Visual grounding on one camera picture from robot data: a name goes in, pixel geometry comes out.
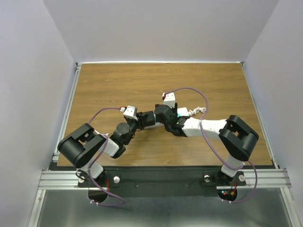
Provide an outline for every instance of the wooden table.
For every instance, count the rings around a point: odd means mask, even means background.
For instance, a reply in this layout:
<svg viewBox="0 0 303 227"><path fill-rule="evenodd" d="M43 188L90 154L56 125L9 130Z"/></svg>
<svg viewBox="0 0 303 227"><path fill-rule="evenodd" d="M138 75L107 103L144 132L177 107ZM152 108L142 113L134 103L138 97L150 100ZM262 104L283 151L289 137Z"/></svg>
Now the wooden table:
<svg viewBox="0 0 303 227"><path fill-rule="evenodd" d="M83 64L65 135L103 107L132 105L139 112L154 110L155 104L162 103L163 92L183 86L195 87L206 95L209 113L205 119L226 119L231 114L242 118L260 136L251 161L272 164L240 64ZM175 96L179 107L205 106L194 91L181 90ZM122 112L107 110L91 125L101 133L113 133L120 122L125 122ZM225 158L228 152L222 142L210 140ZM221 165L203 137L175 137L164 127L137 131L120 158L102 155L98 162L103 166ZM60 155L58 165L71 163Z"/></svg>

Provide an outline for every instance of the gray floor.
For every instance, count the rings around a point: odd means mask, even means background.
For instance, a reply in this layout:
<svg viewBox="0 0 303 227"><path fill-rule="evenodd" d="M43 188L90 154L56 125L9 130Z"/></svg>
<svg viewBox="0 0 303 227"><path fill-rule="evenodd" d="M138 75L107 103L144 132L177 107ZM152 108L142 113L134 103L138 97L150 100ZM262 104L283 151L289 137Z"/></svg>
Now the gray floor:
<svg viewBox="0 0 303 227"><path fill-rule="evenodd" d="M242 189L239 196L249 190ZM41 227L290 227L280 189L258 189L248 201L213 197L126 198L121 207L91 205L87 191L48 191Z"/></svg>

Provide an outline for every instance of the white rope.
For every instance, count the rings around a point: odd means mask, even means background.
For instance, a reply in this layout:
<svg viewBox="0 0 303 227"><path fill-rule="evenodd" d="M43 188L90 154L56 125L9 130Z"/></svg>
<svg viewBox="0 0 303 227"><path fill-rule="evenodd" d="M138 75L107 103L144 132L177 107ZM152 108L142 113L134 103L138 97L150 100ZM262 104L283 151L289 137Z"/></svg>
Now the white rope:
<svg viewBox="0 0 303 227"><path fill-rule="evenodd" d="M206 111L205 107L199 107L198 106L197 108L195 108L193 110L189 110L188 115L191 117L192 115L196 115L199 112L205 113L205 111Z"/></svg>

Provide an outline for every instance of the white wall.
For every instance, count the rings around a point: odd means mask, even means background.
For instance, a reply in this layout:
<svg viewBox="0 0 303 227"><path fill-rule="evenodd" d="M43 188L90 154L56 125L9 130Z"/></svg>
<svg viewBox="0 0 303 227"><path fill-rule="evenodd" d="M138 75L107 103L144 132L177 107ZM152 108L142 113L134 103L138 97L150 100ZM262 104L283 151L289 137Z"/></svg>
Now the white wall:
<svg viewBox="0 0 303 227"><path fill-rule="evenodd" d="M280 0L244 63L277 163L303 220L303 1Z"/></svg>
<svg viewBox="0 0 303 227"><path fill-rule="evenodd" d="M44 0L77 62L243 61L278 0Z"/></svg>
<svg viewBox="0 0 303 227"><path fill-rule="evenodd" d="M1 1L0 31L0 226L27 226L74 60L41 0Z"/></svg>

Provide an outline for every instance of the white frame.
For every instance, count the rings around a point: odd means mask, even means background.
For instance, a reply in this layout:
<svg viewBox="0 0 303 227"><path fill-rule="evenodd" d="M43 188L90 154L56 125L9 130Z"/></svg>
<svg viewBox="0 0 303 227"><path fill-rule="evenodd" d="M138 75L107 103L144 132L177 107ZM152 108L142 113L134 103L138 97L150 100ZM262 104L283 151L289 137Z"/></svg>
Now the white frame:
<svg viewBox="0 0 303 227"><path fill-rule="evenodd" d="M205 62L205 61L103 61L103 62L95 62L95 63L218 63L218 62ZM71 111L71 105L74 98L74 94L76 91L80 70L81 70L82 63L77 63L77 68L75 72L74 81L71 87L71 92L69 96L69 100L67 103L67 107L65 110L64 118L62 121L60 133L58 136L57 144L60 142L60 140L63 139L67 121L69 118L69 114ZM277 163L274 159L274 155L272 152L272 148L268 139L268 134L263 122L263 119L261 118L261 115L259 113L258 108L255 105L255 101L253 99L252 93L250 93L252 97L253 104L255 106L257 116L261 125L262 132L265 137L265 141L267 144L267 148L269 150L270 157L276 167L276 169L258 169L258 175L261 181L258 183L258 188L280 188L281 193L287 208L287 212L289 215L289 218L291 220L291 223L294 227L302 227L298 211L295 206L295 202L292 196L291 191L291 183L288 177L287 170L281 170L277 169ZM57 148L54 150L53 155L53 161L58 161L60 152L57 150ZM243 170L244 174L246 175L247 180L247 186L244 186L244 188L251 188L254 184L254 172L253 170ZM28 223L28 227L36 227L39 221L40 213L42 210L43 201L45 198L46 190L80 190L84 189L87 190L87 188L78 188L78 178L75 175L75 171L43 171L41 173L41 179L39 182L35 202L33 205L32 213L30 216L30 220Z"/></svg>

